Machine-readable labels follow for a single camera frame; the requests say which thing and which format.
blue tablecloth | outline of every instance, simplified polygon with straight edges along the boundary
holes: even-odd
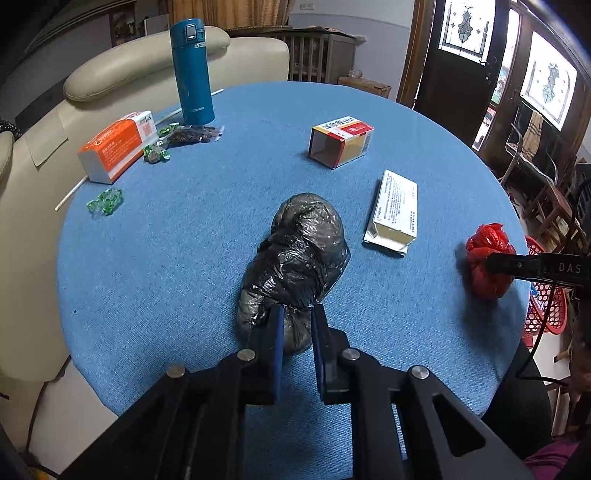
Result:
[[[525,239],[507,195],[471,150],[429,119],[343,86],[262,83],[213,99],[219,142],[139,160],[118,181],[125,201],[93,218],[86,183],[61,234],[61,318],[75,366],[121,414],[164,372],[236,351],[246,265],[281,202],[314,192],[340,213],[351,261],[324,301],[329,323],[384,365],[426,365],[474,412],[488,407],[519,342],[529,283],[498,303],[466,291],[466,239],[501,222]],[[336,170],[306,157],[310,129],[352,115],[375,127],[367,155]],[[362,244],[377,181],[390,169],[418,184],[418,238],[404,258]],[[312,352],[286,362],[281,403],[246,416],[246,479],[351,475],[349,408],[325,407]]]

orange medicine box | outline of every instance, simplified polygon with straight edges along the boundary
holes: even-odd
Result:
[[[158,140],[152,112],[134,112],[117,120],[78,151],[90,181],[112,184]]]

black cable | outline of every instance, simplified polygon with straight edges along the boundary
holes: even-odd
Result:
[[[25,452],[29,452],[29,448],[31,447],[31,438],[33,437],[33,425],[35,424],[35,420],[37,418],[37,411],[39,410],[39,405],[41,404],[41,399],[43,398],[43,394],[49,382],[45,382],[39,391],[39,395],[37,396],[37,401],[35,402],[35,407],[33,408],[33,414],[31,415],[31,421],[29,422],[29,431],[27,433],[27,444],[25,445]]]
[[[577,194],[574,197],[574,205],[573,205],[573,213],[571,215],[570,218],[570,225],[569,225],[569,231],[566,233],[566,237],[565,237],[565,243],[564,243],[564,249],[563,252],[564,253],[568,253],[569,248],[570,248],[570,243],[573,239],[573,230],[574,230],[574,222],[577,218],[577,206],[579,205],[579,201],[581,199],[581,194],[583,193],[583,189],[587,186],[591,184],[591,179],[587,179],[584,180],[581,185],[579,185],[579,188],[577,189]],[[568,387],[569,385],[565,382],[563,382],[562,380],[556,380],[555,378],[549,378],[549,377],[522,377],[521,374],[525,371],[525,369],[527,368],[527,366],[530,364],[530,362],[534,359],[534,355],[536,350],[538,349],[540,342],[542,341],[542,335],[544,334],[544,330],[546,328],[546,324],[548,323],[548,318],[550,317],[550,308],[552,307],[552,301],[554,300],[554,292],[556,290],[556,283],[552,283],[551,287],[550,287],[550,298],[548,300],[548,303],[546,304],[546,308],[544,311],[544,318],[542,320],[542,324],[540,326],[540,331],[538,333],[538,338],[535,340],[535,344],[534,347],[531,349],[530,355],[528,357],[528,359],[524,362],[523,365],[521,365],[521,368],[517,371],[517,373],[515,374],[515,376],[521,380],[542,380],[542,381],[547,381],[547,382],[552,382],[558,385],[561,385],[563,387]]]
[[[548,318],[550,317],[550,307],[552,306],[552,300],[554,299],[554,292],[555,291],[556,291],[556,283],[552,283],[552,285],[550,286],[550,298],[548,299],[548,303],[546,304],[546,309],[544,311],[544,318],[543,318],[542,324],[540,326],[540,331],[538,333],[538,338],[535,339],[535,344],[534,344],[534,347],[531,349],[531,352],[530,352],[529,357],[523,363],[523,365],[521,365],[521,367],[519,368],[519,370],[515,374],[515,376],[517,378],[520,378],[522,380],[534,380],[534,378],[532,378],[532,377],[529,377],[529,378],[526,379],[526,378],[522,377],[521,374],[525,371],[525,369],[527,368],[527,366],[534,359],[535,352],[538,349],[538,347],[540,345],[540,342],[542,341],[542,334],[544,333],[544,329],[546,328],[546,324],[548,323]],[[559,383],[560,382],[560,380],[554,380],[554,379],[550,379],[550,380],[547,380],[547,381],[551,381],[551,382],[554,382],[554,383]]]
[[[36,468],[37,470],[46,473],[47,475],[51,475],[53,478],[59,478],[60,476],[55,473],[53,470],[47,468],[46,466],[40,464],[39,462],[32,462],[28,464],[31,468]]]

curtain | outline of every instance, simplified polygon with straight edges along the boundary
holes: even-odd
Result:
[[[201,18],[224,30],[285,25],[294,0],[168,0],[171,24]]]

stained glass window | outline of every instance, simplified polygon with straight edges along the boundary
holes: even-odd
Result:
[[[488,58],[495,0],[446,0],[439,48],[481,63]]]
[[[507,44],[505,46],[505,54],[503,55],[503,62],[501,64],[501,71],[496,80],[496,88],[492,94],[492,101],[499,103],[505,90],[509,70],[513,63],[513,55],[515,54],[515,46],[517,45],[517,35],[519,33],[519,13],[515,10],[509,10],[509,27],[507,29]]]
[[[521,96],[558,130],[569,112],[576,80],[577,70],[534,32]]]

